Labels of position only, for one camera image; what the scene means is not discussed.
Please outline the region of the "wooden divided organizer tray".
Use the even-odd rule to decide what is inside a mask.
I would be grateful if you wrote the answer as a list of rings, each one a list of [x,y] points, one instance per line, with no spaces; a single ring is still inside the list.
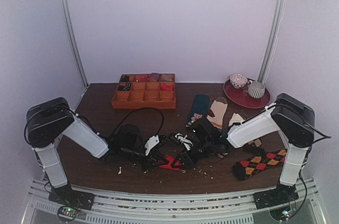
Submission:
[[[132,82],[130,91],[119,91],[119,85]],[[112,107],[121,110],[136,110],[153,107],[161,110],[176,109],[176,91],[162,91],[160,83],[173,82],[175,75],[169,73],[122,74],[112,98]]]

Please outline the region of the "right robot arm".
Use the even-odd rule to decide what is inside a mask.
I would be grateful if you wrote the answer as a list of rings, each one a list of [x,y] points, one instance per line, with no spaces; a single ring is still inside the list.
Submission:
[[[244,181],[268,167],[281,165],[278,187],[272,191],[275,203],[283,203],[292,195],[292,187],[306,163],[307,155],[314,142],[314,110],[292,96],[281,93],[275,102],[263,111],[243,121],[232,123],[227,129],[216,126],[213,119],[223,110],[225,102],[210,109],[206,114],[198,114],[188,124],[198,142],[185,148],[172,162],[172,167],[193,168],[198,160],[211,154],[227,154],[242,148],[250,142],[270,133],[281,131],[288,138],[288,147],[277,152],[267,152],[254,147],[254,157],[237,162],[232,166],[238,180]]]

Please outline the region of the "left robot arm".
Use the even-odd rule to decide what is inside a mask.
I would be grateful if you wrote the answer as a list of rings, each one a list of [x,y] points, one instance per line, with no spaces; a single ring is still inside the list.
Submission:
[[[56,197],[65,205],[76,201],[76,193],[68,187],[68,177],[57,150],[59,138],[70,139],[106,163],[123,154],[140,157],[144,166],[156,165],[160,160],[166,162],[164,157],[152,153],[160,144],[158,134],[144,142],[136,125],[119,123],[105,137],[87,118],[73,111],[63,97],[33,106],[26,113],[24,140],[32,147],[50,185],[56,189]]]

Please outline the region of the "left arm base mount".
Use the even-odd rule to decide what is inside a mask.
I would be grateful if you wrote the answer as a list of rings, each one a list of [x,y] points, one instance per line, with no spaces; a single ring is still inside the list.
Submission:
[[[57,209],[57,217],[62,222],[74,221],[82,210],[91,210],[94,203],[94,194],[81,191],[49,192],[49,201],[60,204]]]

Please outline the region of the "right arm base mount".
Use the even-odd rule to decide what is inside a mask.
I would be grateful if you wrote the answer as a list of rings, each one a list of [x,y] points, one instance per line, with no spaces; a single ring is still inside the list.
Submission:
[[[270,208],[270,215],[276,221],[287,221],[292,216],[290,201],[299,199],[296,186],[278,184],[276,188],[253,194],[256,208]]]

